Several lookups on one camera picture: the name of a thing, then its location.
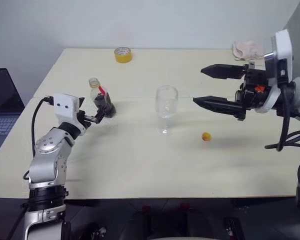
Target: orange component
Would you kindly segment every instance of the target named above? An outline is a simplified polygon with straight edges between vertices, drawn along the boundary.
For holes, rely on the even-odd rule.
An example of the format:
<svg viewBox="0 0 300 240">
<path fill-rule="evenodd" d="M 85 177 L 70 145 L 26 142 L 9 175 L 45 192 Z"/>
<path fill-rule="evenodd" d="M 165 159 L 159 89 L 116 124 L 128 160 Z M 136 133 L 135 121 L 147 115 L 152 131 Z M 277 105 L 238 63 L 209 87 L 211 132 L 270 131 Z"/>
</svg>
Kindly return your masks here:
<svg viewBox="0 0 300 240">
<path fill-rule="evenodd" d="M 204 132 L 204 133 L 202 133 L 202 140 L 203 141 L 210 141 L 211 139 L 212 139 L 212 137 L 211 137 L 211 134 L 210 133 L 208 133 L 208 132 Z"/>
<path fill-rule="evenodd" d="M 258 86 L 256 86 L 255 88 L 254 88 L 254 90 L 257 92 L 257 93 L 263 93 L 264 91 L 265 91 L 265 89 L 266 89 L 266 87 L 265 86 L 260 86 L 260 85 L 258 85 Z"/>
</svg>

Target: white cloth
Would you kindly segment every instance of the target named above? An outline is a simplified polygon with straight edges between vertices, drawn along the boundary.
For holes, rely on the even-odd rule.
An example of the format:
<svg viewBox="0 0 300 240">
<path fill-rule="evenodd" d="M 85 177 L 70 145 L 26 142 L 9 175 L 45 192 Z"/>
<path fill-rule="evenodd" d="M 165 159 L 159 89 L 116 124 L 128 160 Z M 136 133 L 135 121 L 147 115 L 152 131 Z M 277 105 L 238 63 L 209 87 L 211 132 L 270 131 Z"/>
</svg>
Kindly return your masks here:
<svg viewBox="0 0 300 240">
<path fill-rule="evenodd" d="M 256 41 L 234 42 L 233 55 L 236 57 L 236 60 L 262 59 L 264 50 Z"/>
</svg>

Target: laptop screen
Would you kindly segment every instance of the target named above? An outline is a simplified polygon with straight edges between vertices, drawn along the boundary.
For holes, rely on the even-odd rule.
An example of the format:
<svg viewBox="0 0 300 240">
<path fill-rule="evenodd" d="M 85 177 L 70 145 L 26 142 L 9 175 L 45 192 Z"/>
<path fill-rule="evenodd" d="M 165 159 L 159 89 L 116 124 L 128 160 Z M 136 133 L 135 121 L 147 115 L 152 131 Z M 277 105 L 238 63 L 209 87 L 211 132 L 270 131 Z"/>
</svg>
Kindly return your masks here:
<svg viewBox="0 0 300 240">
<path fill-rule="evenodd" d="M 0 68 L 0 114 L 20 114 L 25 108 L 6 68 Z"/>
</svg>

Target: white wall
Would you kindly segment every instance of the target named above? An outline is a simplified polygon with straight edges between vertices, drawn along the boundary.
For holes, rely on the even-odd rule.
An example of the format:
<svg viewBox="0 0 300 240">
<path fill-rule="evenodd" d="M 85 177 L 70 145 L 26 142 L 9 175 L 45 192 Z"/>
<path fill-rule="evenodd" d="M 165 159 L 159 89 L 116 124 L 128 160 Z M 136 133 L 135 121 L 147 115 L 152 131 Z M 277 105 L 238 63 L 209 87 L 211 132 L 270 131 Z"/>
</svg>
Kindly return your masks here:
<svg viewBox="0 0 300 240">
<path fill-rule="evenodd" d="M 283 29 L 300 0 L 0 0 L 0 67 L 25 103 L 63 48 L 230 48 Z"/>
</svg>

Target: wine glass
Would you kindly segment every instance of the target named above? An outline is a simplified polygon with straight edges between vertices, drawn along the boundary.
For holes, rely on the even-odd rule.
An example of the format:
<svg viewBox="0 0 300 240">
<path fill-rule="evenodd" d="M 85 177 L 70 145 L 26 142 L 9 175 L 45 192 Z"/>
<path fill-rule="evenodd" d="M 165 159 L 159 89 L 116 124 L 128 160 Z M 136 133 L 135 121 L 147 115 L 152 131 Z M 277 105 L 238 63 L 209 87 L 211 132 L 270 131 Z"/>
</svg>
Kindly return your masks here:
<svg viewBox="0 0 300 240">
<path fill-rule="evenodd" d="M 171 133 L 169 119 L 177 112 L 178 90 L 169 85 L 164 85 L 156 90 L 155 111 L 160 117 L 158 131 L 162 135 Z"/>
</svg>

